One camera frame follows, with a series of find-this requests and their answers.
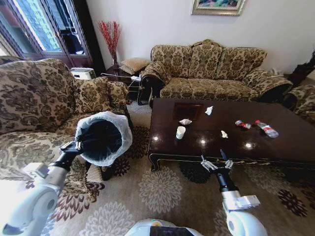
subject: table leg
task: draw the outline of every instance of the table leg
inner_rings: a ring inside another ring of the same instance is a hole
[[[159,157],[151,154],[149,155],[149,160],[152,163],[151,171],[152,172],[158,171],[160,169]]]
[[[141,96],[142,96],[143,89],[144,89],[143,87],[139,86],[138,97],[137,97],[138,106],[142,106]]]

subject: glass door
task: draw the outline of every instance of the glass door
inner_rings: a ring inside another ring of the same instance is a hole
[[[37,0],[13,0],[15,7],[44,52],[62,52]]]
[[[0,0],[0,32],[20,55],[36,55],[36,46],[29,39],[26,29],[13,14],[9,4]]]
[[[93,64],[72,0],[0,0],[0,33],[21,57]]]

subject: floral armchair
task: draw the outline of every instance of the floral armchair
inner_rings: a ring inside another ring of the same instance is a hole
[[[287,79],[259,68],[267,53],[222,47],[211,40],[192,46],[156,45],[141,73],[155,97],[271,102],[288,91]]]
[[[0,179],[30,180],[21,169],[57,159],[59,147],[73,140],[82,118],[101,111],[129,117],[124,83],[106,77],[77,80],[57,59],[4,64],[0,77]],[[86,163],[77,156],[64,191],[93,196],[86,178]]]
[[[314,85],[304,85],[292,89],[284,97],[283,105],[315,126]]]

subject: white plastic bag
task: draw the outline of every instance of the white plastic bag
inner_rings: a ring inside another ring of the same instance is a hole
[[[104,120],[113,123],[119,130],[122,141],[121,146],[116,152],[111,152],[109,149],[105,150],[106,144],[104,144],[104,152],[97,150],[81,154],[86,161],[97,166],[110,166],[115,159],[126,152],[132,144],[132,134],[127,117],[124,115],[116,115],[110,111],[100,112],[79,120],[75,134],[75,141],[80,141],[81,136],[85,134],[92,124]]]

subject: air conditioner unit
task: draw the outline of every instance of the air conditioner unit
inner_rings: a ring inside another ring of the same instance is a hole
[[[73,76],[79,80],[91,80],[96,78],[95,72],[92,68],[74,67],[71,68],[70,71],[73,74]]]

